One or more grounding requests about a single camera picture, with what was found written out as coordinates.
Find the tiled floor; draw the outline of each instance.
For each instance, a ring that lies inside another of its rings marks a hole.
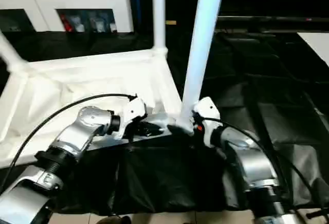
[[[301,210],[304,216],[314,210]],[[129,215],[133,224],[252,224],[250,211],[223,211],[223,212],[186,212],[186,213],[158,213],[158,214],[134,214]],[[59,215],[54,214],[49,224],[95,224],[104,218],[94,214],[84,215]],[[325,223],[323,217],[308,220],[309,224]]]

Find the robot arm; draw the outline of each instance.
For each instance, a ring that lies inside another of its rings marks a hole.
[[[210,98],[200,100],[194,112],[197,116],[220,119]],[[204,144],[215,147],[231,166],[236,182],[242,182],[255,223],[298,224],[299,219],[283,204],[280,184],[272,162],[254,139],[232,127],[203,120]]]
[[[27,167],[0,196],[0,224],[48,223],[51,198],[83,156],[95,136],[121,139],[127,126],[146,116],[144,102],[135,98],[119,115],[96,107],[84,107],[74,123],[65,128],[47,151],[36,154],[35,165]]]

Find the white pvc pipe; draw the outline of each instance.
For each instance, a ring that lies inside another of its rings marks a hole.
[[[6,37],[0,31],[0,55],[7,64],[9,71],[16,67],[24,65],[26,62],[20,57],[16,50],[11,46]]]
[[[180,117],[188,120],[200,98],[212,36],[222,0],[198,0]]]
[[[166,47],[166,0],[153,0],[154,48]]]

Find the cabinet door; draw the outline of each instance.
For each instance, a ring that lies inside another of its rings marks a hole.
[[[51,31],[65,31],[59,11],[65,9],[112,9],[118,32],[133,31],[129,0],[36,0]]]
[[[26,28],[26,30],[30,30],[27,29],[29,25],[32,25],[36,31],[48,30],[48,26],[35,0],[0,0],[0,16],[3,23],[8,20],[15,21],[18,25],[23,23],[22,27]]]

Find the black cable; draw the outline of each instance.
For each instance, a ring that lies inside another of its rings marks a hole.
[[[322,210],[307,213],[306,217],[307,217],[307,219],[313,219],[313,218],[318,217],[320,215],[322,215]]]
[[[247,137],[249,137],[251,140],[253,140],[261,149],[264,150],[264,147],[260,144],[259,141],[257,141],[252,135],[250,135],[249,133],[247,133],[246,131],[238,128],[235,125],[232,125],[228,122],[219,120],[219,119],[214,119],[214,118],[207,118],[207,117],[200,117],[203,120],[210,120],[210,121],[215,121],[218,123],[222,123],[223,125],[227,126],[227,127],[232,127],[236,130],[238,130],[239,132],[241,132],[242,134],[246,135]],[[322,216],[324,217],[324,219],[326,220],[327,224],[329,224],[329,217],[327,215],[327,212],[324,208],[323,203],[321,202],[321,200],[317,197],[317,195],[315,194],[314,190],[312,189],[312,187],[309,185],[309,183],[307,182],[307,180],[305,179],[304,175],[298,170],[298,168],[289,160],[287,159],[285,156],[283,156],[282,154],[280,154],[278,151],[273,150],[273,152],[275,153],[276,156],[280,157],[287,165],[289,165],[296,173],[297,175],[300,177],[300,179],[302,180],[302,182],[304,183],[304,185],[306,186],[306,188],[308,189],[311,198],[313,200],[314,203],[317,203],[320,206],[321,212],[322,212]]]
[[[194,221],[195,221],[195,224],[197,224],[196,211],[194,211]]]
[[[307,224],[307,221],[304,219],[303,215],[298,210],[293,210],[293,212],[301,223]]]
[[[102,98],[102,97],[126,97],[128,98],[130,101],[133,100],[134,98],[136,98],[135,96],[131,96],[131,95],[126,95],[126,94],[100,94],[100,95],[95,95],[95,96],[91,96],[91,97],[87,97],[87,98],[83,98],[81,100],[78,100],[76,102],[72,102],[64,107],[62,107],[61,109],[58,109],[55,113],[53,113],[52,115],[50,115],[48,118],[46,118],[43,122],[41,122],[28,136],[27,138],[24,140],[24,142],[22,143],[21,147],[19,148],[19,150],[17,151],[14,159],[12,160],[7,172],[6,172],[6,175],[3,179],[3,182],[0,186],[0,194],[4,191],[5,189],[5,186],[7,184],[7,181],[9,179],[9,176],[13,170],[13,168],[15,167],[16,165],[16,162],[18,160],[18,158],[20,157],[23,149],[25,148],[25,146],[27,145],[27,143],[31,140],[31,138],[46,124],[48,123],[51,119],[53,119],[55,116],[57,116],[58,114],[60,114],[61,112],[73,107],[73,106],[76,106],[80,103],[83,103],[83,102],[86,102],[86,101],[89,101],[89,100],[92,100],[92,99],[96,99],[96,98]]]

